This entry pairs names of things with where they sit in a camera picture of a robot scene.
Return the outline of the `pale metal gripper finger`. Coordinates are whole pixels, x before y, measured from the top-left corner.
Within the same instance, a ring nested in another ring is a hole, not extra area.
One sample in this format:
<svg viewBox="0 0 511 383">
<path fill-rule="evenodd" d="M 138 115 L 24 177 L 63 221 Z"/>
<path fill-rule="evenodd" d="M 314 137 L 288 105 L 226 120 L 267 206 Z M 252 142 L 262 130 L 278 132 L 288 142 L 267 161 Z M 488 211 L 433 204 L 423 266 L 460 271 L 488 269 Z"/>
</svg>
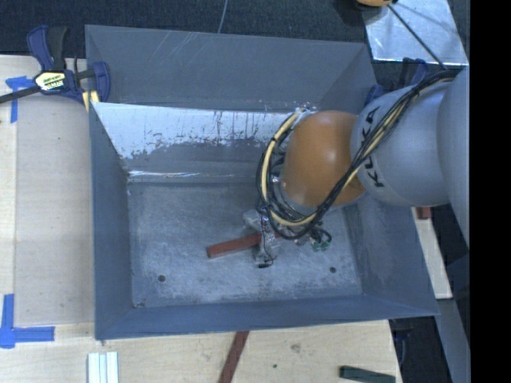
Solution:
<svg viewBox="0 0 511 383">
<path fill-rule="evenodd" d="M 280 245 L 258 245 L 253 253 L 257 268 L 268 268 L 273 265 L 280 253 Z"/>
<path fill-rule="evenodd" d="M 243 213 L 243 219 L 247 226 L 261 234 L 267 232 L 267 216 L 251 209 Z"/>
</svg>

